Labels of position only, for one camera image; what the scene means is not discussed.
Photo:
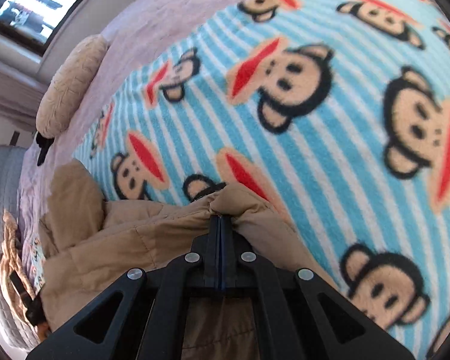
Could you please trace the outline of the tan puffer jacket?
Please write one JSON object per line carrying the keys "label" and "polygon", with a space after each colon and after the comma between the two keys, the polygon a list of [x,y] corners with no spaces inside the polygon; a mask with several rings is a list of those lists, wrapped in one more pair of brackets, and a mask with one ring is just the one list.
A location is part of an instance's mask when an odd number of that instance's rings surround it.
{"label": "tan puffer jacket", "polygon": [[79,161],[58,167],[39,222],[45,256],[41,299],[50,329],[58,330],[130,269],[154,271],[188,253],[193,240],[209,231],[213,215],[230,216],[254,252],[276,267],[308,268],[330,281],[291,221],[243,184],[212,191],[195,187],[192,195],[184,206],[106,202]]}

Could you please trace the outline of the black garment on bed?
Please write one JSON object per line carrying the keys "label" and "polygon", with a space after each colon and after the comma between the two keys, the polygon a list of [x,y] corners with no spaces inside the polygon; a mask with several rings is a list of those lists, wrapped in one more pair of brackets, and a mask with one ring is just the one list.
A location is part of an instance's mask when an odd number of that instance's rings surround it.
{"label": "black garment on bed", "polygon": [[54,143],[54,138],[46,138],[41,133],[36,133],[35,135],[35,142],[40,148],[40,153],[37,159],[37,166],[40,167],[47,156],[47,153],[49,152],[50,147]]}

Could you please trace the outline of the orange striped plush garment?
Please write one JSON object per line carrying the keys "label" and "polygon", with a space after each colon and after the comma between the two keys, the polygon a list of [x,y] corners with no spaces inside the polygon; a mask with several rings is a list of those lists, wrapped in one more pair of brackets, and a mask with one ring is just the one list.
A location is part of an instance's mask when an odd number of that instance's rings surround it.
{"label": "orange striped plush garment", "polygon": [[15,218],[9,211],[4,210],[4,240],[1,242],[0,261],[1,292],[12,315],[31,328],[32,335],[41,343],[49,334],[49,326],[47,322],[39,322],[37,326],[33,326],[26,317],[27,309],[34,300],[38,300],[38,295],[23,270],[22,260],[17,250],[17,230]]}

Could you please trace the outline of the blue striped monkey blanket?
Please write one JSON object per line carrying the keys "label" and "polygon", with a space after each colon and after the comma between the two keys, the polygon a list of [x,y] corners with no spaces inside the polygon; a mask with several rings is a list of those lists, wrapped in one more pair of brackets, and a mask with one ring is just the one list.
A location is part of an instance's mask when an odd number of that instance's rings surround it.
{"label": "blue striped monkey blanket", "polygon": [[74,150],[111,201],[238,182],[417,359],[450,334],[450,22],[430,0],[242,0],[106,99]]}

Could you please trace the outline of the round cream cushion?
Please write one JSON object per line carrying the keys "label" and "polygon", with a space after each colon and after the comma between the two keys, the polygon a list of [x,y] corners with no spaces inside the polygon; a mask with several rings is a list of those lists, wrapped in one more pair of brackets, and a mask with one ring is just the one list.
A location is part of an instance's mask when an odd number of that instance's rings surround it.
{"label": "round cream cushion", "polygon": [[100,34],[84,38],[57,69],[37,111],[35,127],[46,139],[68,129],[109,49]]}

